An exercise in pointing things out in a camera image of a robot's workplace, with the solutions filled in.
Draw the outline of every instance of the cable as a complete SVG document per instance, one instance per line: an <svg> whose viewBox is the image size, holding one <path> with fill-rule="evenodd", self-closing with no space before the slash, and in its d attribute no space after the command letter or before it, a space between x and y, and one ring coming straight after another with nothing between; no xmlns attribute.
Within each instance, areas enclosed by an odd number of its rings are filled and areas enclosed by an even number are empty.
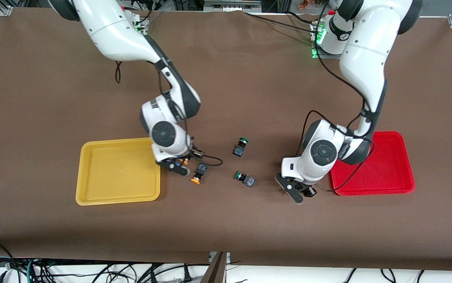
<svg viewBox="0 0 452 283"><path fill-rule="evenodd" d="M323 16L323 12L325 11L325 8L327 7L327 4L329 3L329 1L325 2L325 5L322 8L322 11L320 13L320 16L318 17L318 21L317 21L317 29L320 26L320 20L322 19ZM324 67L324 69L329 72L329 74L333 75L336 79L339 79L341 82L345 83L347 86L349 86L350 88L353 88L353 90L355 90L360 97L362 97L364 103L367 105L367 107L369 108L369 111L371 110L371 106L369 105L369 102L366 100L366 98L364 97L364 95L358 90L358 88L356 88L355 86L353 86L352 84L350 84L349 82L347 82L345 79L343 79L342 77L336 75L333 71L331 71L323 62L322 58L320 57L320 54L318 53L318 45L317 45L317 41L314 41L314 45L315 45L315 53L317 54L317 57L320 61L320 64Z"/></svg>
<svg viewBox="0 0 452 283"><path fill-rule="evenodd" d="M133 268L133 265L130 265L130 268L131 268L131 270L133 270L133 274L135 275L135 280L134 281L137 281L138 275L137 275L136 270Z"/></svg>
<svg viewBox="0 0 452 283"><path fill-rule="evenodd" d="M420 278L421 278L421 276L423 275L424 272L425 272L425 270L422 270L422 271L419 272L418 278L416 278L416 283L419 283L419 280L420 280Z"/></svg>
<svg viewBox="0 0 452 283"><path fill-rule="evenodd" d="M3 283L4 282L4 278L5 278L5 275L7 274L7 271L5 271L5 272L3 272L1 275L0 275L0 283Z"/></svg>
<svg viewBox="0 0 452 283"><path fill-rule="evenodd" d="M306 21L305 19L301 18L300 16L298 16L296 13L294 13L292 11L286 11L285 13L295 16L299 21L301 21L303 23L311 24L311 21Z"/></svg>
<svg viewBox="0 0 452 283"><path fill-rule="evenodd" d="M98 273L97 276L95 276L95 278L93 278L93 281L91 283L95 283L95 281L97 281L97 279L100 277L100 275L102 275L111 266L113 266L113 265L110 264L110 265L107 265L106 267L104 267L104 269L102 269L102 271L100 271L100 273Z"/></svg>
<svg viewBox="0 0 452 283"><path fill-rule="evenodd" d="M147 13L147 16L145 16L142 20L135 22L135 25L138 25L138 24L142 23L143 21L147 20L147 18L149 18L151 16L151 12L152 12L152 10L149 10L149 13Z"/></svg>
<svg viewBox="0 0 452 283"><path fill-rule="evenodd" d="M271 4L271 7L267 8L266 13L269 13L269 11L271 10L271 8L274 6L274 4L276 4L278 2L278 0L274 0L273 4Z"/></svg>
<svg viewBox="0 0 452 283"><path fill-rule="evenodd" d="M114 79L116 79L116 82L118 84L121 83L121 63L123 63L122 61L116 61L116 72L114 73Z"/></svg>
<svg viewBox="0 0 452 283"><path fill-rule="evenodd" d="M380 269L381 271L381 275L383 275L384 279L390 281L391 283L397 283L397 280L395 279L395 275L393 274L393 271L391 269L388 269L388 271L390 271L390 274L392 275L393 279L390 279L386 276L386 274L384 274L383 269Z"/></svg>
<svg viewBox="0 0 452 283"><path fill-rule="evenodd" d="M161 85L161 73L160 72L158 72L158 85L159 85L159 92L161 94L163 94L163 87ZM187 116L184 114L184 111L182 111L181 107L179 107L179 105L177 103L175 103L175 101L173 101L170 97L168 98L168 102L170 102L173 106L175 106L178 109L178 111L180 112L180 115L182 117L182 120L184 121L184 131L186 132L186 147L188 148L188 151L197 153L197 151L193 149L193 145L190 145L188 143L188 139L187 139L187 136L188 136L188 121L187 120L188 119L187 119ZM196 157L194 154L191 154L190 156L192 158L198 160L200 163L203 163L210 167L218 167L218 166L221 166L222 164L224 164L224 161L222 159L215 157L215 156L207 155L207 154L203 154L203 157L215 159L215 160L219 161L219 163L205 162L202 159Z"/></svg>
<svg viewBox="0 0 452 283"><path fill-rule="evenodd" d="M364 102L364 100L362 100L362 109L364 109L364 104L365 104L365 102ZM360 116L362 116L362 113L359 113L357 116L355 116L355 118L353 118L346 127L349 129L351 124L353 124L353 122L355 122Z"/></svg>
<svg viewBox="0 0 452 283"><path fill-rule="evenodd" d="M128 269L129 267L131 267L132 264L130 265L126 265L124 268L122 268L120 271L118 271L113 278L111 278L111 281L109 281L109 283L112 283L112 281L114 281L114 279L116 279L116 277L118 277L118 275L120 275L121 272L123 272L125 269Z"/></svg>
<svg viewBox="0 0 452 283"><path fill-rule="evenodd" d="M160 267L161 265L163 265L162 263L153 263L151 265L151 267L149 267L143 274L142 276L140 276L140 279L136 281L136 283L141 283L142 280L147 277L150 273L151 270L154 271L156 268Z"/></svg>
<svg viewBox="0 0 452 283"><path fill-rule="evenodd" d="M137 2L138 7L140 7L140 9L143 10L142 5L140 5L140 2L139 2L138 0L136 0L135 2Z"/></svg>
<svg viewBox="0 0 452 283"><path fill-rule="evenodd" d="M32 281L30 280L30 269L32 268L32 262L34 261L34 259L29 261L29 264L27 265L27 283L32 283Z"/></svg>
<svg viewBox="0 0 452 283"><path fill-rule="evenodd" d="M21 283L21 278L20 278L20 272L21 270L19 270L19 268L22 268L21 266L19 266L16 263L15 257L0 243L0 248L3 249L3 251L9 256L9 258L11 259L11 262L14 265L14 269L16 269L17 271L17 276L18 276L18 283Z"/></svg>
<svg viewBox="0 0 452 283"><path fill-rule="evenodd" d="M209 266L209 265L201 265L201 264L199 264L199 263L196 263L196 264L186 265L186 266ZM178 266L170 267L170 268L167 268L167 269L165 269L165 270L162 270L162 271L160 271L160 272L154 274L154 276L156 277L156 276L158 276L158 275L161 274L161 273L168 272L168 271L170 271L170 270L173 270L173 269L176 269L176 268L182 268L182 267L184 267L184 265L178 265Z"/></svg>
<svg viewBox="0 0 452 283"><path fill-rule="evenodd" d="M296 154L294 154L294 156L297 156L299 150L301 149L301 143L303 142L304 134L305 134L305 131L306 131L306 123L308 122L308 118L310 117L310 114L312 114L312 113L317 113L322 119L324 119L325 121L327 121L327 122L331 125L331 127L332 127L333 129L335 129L336 131L340 132L341 134L343 134L343 135L345 135L345 136L350 136L350 135L347 134L346 132L343 132L341 129L339 129L339 128L336 126L336 124L332 123L331 120L329 120L327 117L325 117L322 113L320 113L320 112L317 111L317 110L311 110L310 112L308 112L308 114L306 115L306 119L304 120L303 131L301 132L301 139L299 140L299 147L297 148ZM353 137L353 138L361 138L362 140L366 140L366 141L368 141L368 142L372 142L371 140L369 140L369 139L367 139L367 138L364 138L364 137L362 137L362 136L356 136L356 135L354 135L354 134L351 135L351 137Z"/></svg>
<svg viewBox="0 0 452 283"><path fill-rule="evenodd" d="M186 264L184 264L184 283L188 283L193 281L193 278L189 274L189 268Z"/></svg>
<svg viewBox="0 0 452 283"><path fill-rule="evenodd" d="M109 275L113 275L116 276L117 272L100 272L98 274L49 274L49 277L68 277L68 276L73 276L73 277L90 277L90 276L101 276L103 274L109 274ZM127 276L125 274L118 274L117 276L123 277L123 278L127 278L127 279L131 279L134 280L134 278Z"/></svg>
<svg viewBox="0 0 452 283"><path fill-rule="evenodd" d="M296 26L289 25L289 24L282 23L282 22L277 22L277 21L271 20L270 18L264 18L264 17L260 17L258 15L253 15L253 14L249 14L249 13L246 13L246 14L249 15L249 16L252 16L254 18L260 18L262 20L266 20L266 21L271 22L271 23L276 23L276 24L279 24L279 25L282 25L282 26L291 27L291 28L295 28L295 29L298 29L298 30L302 30L302 31L307 31L309 33L316 33L316 31L303 29L303 28L296 27Z"/></svg>
<svg viewBox="0 0 452 283"><path fill-rule="evenodd" d="M353 276L353 273L355 273L356 270L357 270L356 268L352 269L350 274L348 275L348 278L346 278L346 281L343 283L350 283L351 277Z"/></svg>
<svg viewBox="0 0 452 283"><path fill-rule="evenodd" d="M353 178L353 176L354 176L355 173L360 169L360 167L362 167L362 165L363 165L364 162L367 160L367 158L369 158L369 156L371 156L371 154L373 154L373 151L374 151L375 147L376 147L376 145L375 145L374 141L371 141L371 151L369 152L369 155L366 157L366 159L365 159L364 161L362 161L362 162L357 166L357 168L355 168L355 170L353 170L353 172L350 174L350 176L348 176L348 178L347 178L344 182L342 182L339 186L337 186L336 188L334 188L334 189L328 189L328 188L322 187L322 186L319 185L319 184L314 184L314 186L316 186L317 188L321 188L322 190L324 190L324 191L326 191L326 192L335 192L335 191L339 190L340 188L343 188L344 185L346 185L346 183L348 183L348 181L350 181L350 180Z"/></svg>
<svg viewBox="0 0 452 283"><path fill-rule="evenodd" d="M158 14L152 19L152 21L149 21L146 28L149 28L149 26L154 22L154 20L156 20L159 17L159 15L161 15L161 14L162 14L162 12L158 11Z"/></svg>

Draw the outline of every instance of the table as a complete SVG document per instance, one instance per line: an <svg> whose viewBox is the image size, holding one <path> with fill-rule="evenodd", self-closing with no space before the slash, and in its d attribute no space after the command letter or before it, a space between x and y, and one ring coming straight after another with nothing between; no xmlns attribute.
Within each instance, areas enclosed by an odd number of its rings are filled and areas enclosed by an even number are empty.
<svg viewBox="0 0 452 283"><path fill-rule="evenodd" d="M301 206L274 175L294 154L306 113L318 109L346 124L361 106L311 58L308 34L236 11L163 13L150 35L201 96L188 121L197 146L225 163L200 186L163 174L154 202L81 207L74 199L81 146L147 136L138 113L158 94L157 74L148 63L127 62L116 84L115 63L81 23L51 9L15 8L0 18L0 242L15 256L191 263L227 250L245 265L452 270L446 19L418 21L386 63L377 130L404 136L416 191L319 192ZM242 158L231 154L240 136L250 140ZM256 177L256 186L233 180L237 170Z"/></svg>

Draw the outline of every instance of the yellow tray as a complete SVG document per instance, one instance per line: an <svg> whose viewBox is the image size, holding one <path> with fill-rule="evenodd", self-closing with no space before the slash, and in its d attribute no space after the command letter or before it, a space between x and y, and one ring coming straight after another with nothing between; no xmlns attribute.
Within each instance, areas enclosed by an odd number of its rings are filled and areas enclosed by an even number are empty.
<svg viewBox="0 0 452 283"><path fill-rule="evenodd" d="M152 201L159 181L150 138L90 141L81 148L75 201L81 206Z"/></svg>

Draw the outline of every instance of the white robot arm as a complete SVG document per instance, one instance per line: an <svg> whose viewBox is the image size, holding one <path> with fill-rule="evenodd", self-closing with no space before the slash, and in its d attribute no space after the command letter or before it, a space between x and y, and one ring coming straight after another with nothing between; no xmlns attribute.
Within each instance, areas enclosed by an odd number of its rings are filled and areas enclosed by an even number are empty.
<svg viewBox="0 0 452 283"><path fill-rule="evenodd" d="M312 197L317 183L337 160L354 165L369 155L387 82L384 63L397 34L409 30L418 19L421 0L331 0L337 13L327 16L326 35L319 50L341 54L339 68L364 99L356 130L326 120L312 123L303 139L301 156L284 158L275 179L296 204Z"/></svg>
<svg viewBox="0 0 452 283"><path fill-rule="evenodd" d="M102 55L114 61L147 61L170 83L171 89L142 105L140 121L152 139L156 163L188 175L180 157L192 140L178 122L195 116L201 101L156 42L141 34L116 0L48 0L62 17L81 21Z"/></svg>

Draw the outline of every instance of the red tray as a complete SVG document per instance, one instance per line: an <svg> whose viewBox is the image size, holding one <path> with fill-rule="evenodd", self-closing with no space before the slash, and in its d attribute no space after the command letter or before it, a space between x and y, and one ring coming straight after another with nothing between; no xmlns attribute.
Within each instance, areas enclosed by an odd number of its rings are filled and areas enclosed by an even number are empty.
<svg viewBox="0 0 452 283"><path fill-rule="evenodd" d="M404 139L396 131L374 133L375 148L355 175L336 191L338 195L387 195L414 191L414 177ZM333 188L341 185L358 165L337 161L330 171Z"/></svg>

